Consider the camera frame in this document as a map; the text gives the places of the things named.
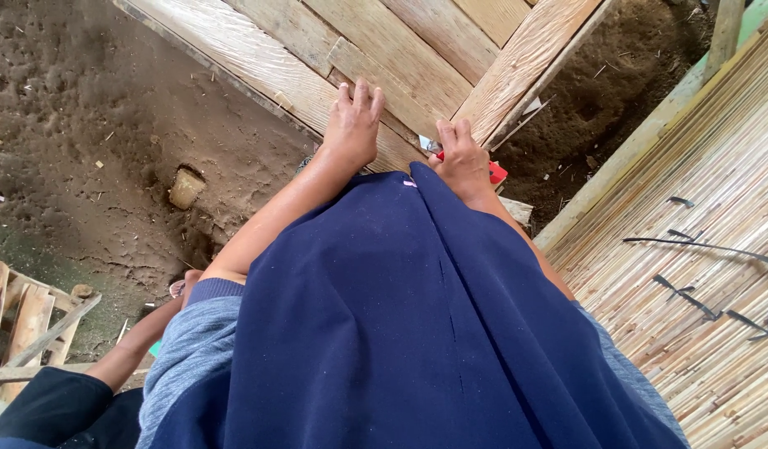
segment finger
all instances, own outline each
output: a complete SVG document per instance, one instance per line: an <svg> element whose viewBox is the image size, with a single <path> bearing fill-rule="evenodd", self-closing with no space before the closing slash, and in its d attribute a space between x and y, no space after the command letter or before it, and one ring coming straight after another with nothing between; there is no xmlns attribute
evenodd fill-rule
<svg viewBox="0 0 768 449"><path fill-rule="evenodd" d="M370 107L370 85L365 78L356 80L356 92L353 94L353 105L365 109Z"/></svg>
<svg viewBox="0 0 768 449"><path fill-rule="evenodd" d="M436 170L437 168L439 168L440 165L442 165L442 161L439 160L439 158L437 158L436 154L432 154L429 157L429 167L431 167L434 170Z"/></svg>
<svg viewBox="0 0 768 449"><path fill-rule="evenodd" d="M376 119L381 118L381 114L384 112L384 106L386 105L386 97L384 97L384 91L380 87L377 87L373 91L373 105L370 106L370 112Z"/></svg>
<svg viewBox="0 0 768 449"><path fill-rule="evenodd" d="M442 149L445 151L453 150L456 148L456 127L446 119L439 120L437 122L437 131L439 133L439 139L442 142Z"/></svg>
<svg viewBox="0 0 768 449"><path fill-rule="evenodd" d="M462 118L456 124L456 138L458 141L472 142L472 131L470 127L470 121L466 118Z"/></svg>
<svg viewBox="0 0 768 449"><path fill-rule="evenodd" d="M340 83L339 92L337 92L337 102L338 106L350 106L352 104L350 102L350 97L348 96L348 83Z"/></svg>

